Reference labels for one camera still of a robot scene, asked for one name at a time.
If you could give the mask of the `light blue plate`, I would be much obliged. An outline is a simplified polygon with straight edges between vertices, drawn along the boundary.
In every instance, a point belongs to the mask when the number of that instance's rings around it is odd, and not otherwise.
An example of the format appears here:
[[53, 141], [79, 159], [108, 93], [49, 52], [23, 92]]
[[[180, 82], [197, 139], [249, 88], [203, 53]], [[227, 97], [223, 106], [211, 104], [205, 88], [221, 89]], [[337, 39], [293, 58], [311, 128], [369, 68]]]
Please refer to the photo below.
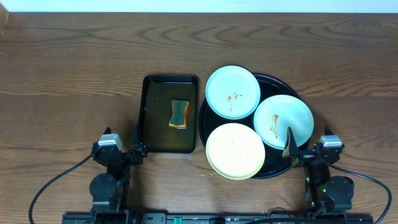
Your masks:
[[256, 109], [254, 129], [270, 147], [283, 150], [287, 142], [287, 129], [294, 134], [296, 145], [304, 145], [314, 129], [314, 118], [309, 107], [300, 99], [289, 95], [266, 98]]
[[242, 119], [257, 108], [261, 89], [249, 70], [228, 65], [210, 75], [205, 96], [208, 105], [217, 115], [226, 119]]

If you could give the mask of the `yellow plate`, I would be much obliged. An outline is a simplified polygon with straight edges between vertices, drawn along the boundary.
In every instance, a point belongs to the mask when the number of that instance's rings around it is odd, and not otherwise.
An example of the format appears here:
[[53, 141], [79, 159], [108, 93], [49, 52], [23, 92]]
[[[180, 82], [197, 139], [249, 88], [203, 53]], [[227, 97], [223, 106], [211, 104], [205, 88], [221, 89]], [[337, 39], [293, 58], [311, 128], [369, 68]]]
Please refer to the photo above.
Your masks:
[[206, 141], [212, 168], [228, 179], [243, 180], [259, 172], [266, 158], [262, 139], [251, 128], [228, 123], [217, 127]]

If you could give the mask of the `orange green scrub sponge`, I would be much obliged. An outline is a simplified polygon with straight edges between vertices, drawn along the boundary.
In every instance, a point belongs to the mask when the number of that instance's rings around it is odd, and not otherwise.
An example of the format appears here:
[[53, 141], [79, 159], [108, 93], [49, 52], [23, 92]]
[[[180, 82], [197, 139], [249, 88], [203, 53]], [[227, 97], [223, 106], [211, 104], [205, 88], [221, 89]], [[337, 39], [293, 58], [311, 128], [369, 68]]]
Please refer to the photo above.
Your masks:
[[189, 102], [185, 100], [172, 100], [172, 115], [169, 127], [177, 129], [187, 128]]

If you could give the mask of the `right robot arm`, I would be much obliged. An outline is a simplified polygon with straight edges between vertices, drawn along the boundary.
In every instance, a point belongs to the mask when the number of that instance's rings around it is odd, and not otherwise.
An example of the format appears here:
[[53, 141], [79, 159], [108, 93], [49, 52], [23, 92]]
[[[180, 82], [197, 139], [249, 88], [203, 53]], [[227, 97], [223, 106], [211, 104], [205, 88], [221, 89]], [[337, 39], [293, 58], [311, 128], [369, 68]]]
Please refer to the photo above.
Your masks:
[[346, 216], [352, 209], [354, 182], [349, 177], [332, 176], [330, 167], [340, 159], [344, 144], [328, 126], [325, 135], [314, 144], [313, 149], [299, 149], [293, 131], [287, 128], [287, 140], [283, 157], [291, 158], [292, 167], [305, 169], [306, 201], [312, 206], [307, 217], [316, 218], [327, 215]]

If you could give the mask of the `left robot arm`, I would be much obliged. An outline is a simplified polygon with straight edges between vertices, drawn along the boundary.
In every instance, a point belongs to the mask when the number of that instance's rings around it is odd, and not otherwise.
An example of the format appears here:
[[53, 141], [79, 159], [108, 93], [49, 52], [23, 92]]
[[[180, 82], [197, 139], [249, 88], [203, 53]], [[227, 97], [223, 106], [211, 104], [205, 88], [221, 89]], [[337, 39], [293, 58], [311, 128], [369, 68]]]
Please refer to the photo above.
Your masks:
[[91, 157], [106, 172], [90, 183], [93, 202], [88, 223], [142, 223], [142, 215], [127, 205], [131, 167], [143, 163], [142, 152], [122, 152], [122, 147], [119, 135], [109, 127], [93, 143]]

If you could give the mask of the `black rectangular water tray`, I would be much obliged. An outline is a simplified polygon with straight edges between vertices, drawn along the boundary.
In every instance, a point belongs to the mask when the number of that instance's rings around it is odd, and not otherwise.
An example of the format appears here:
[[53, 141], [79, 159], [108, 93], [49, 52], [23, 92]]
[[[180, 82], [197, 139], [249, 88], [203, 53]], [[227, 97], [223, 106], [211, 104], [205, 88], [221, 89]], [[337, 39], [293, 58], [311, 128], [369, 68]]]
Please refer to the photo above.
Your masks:
[[[187, 128], [169, 127], [172, 100], [189, 102]], [[196, 145], [198, 78], [191, 75], [148, 75], [143, 79], [139, 125], [146, 152], [184, 153]]]

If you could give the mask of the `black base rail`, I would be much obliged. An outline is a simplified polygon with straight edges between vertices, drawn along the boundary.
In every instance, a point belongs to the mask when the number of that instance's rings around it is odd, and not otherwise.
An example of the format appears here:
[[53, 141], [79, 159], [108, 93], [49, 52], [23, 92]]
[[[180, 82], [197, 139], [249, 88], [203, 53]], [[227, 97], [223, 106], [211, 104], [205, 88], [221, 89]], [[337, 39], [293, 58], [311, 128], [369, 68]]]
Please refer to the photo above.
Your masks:
[[92, 217], [88, 213], [64, 214], [62, 224], [90, 224], [90, 223], [133, 223], [133, 224], [240, 224], [261, 220], [263, 223], [372, 223], [369, 215], [329, 215], [318, 216], [315, 219], [301, 215], [272, 214], [272, 215], [184, 215], [164, 213], [144, 213], [139, 215], [100, 214]]

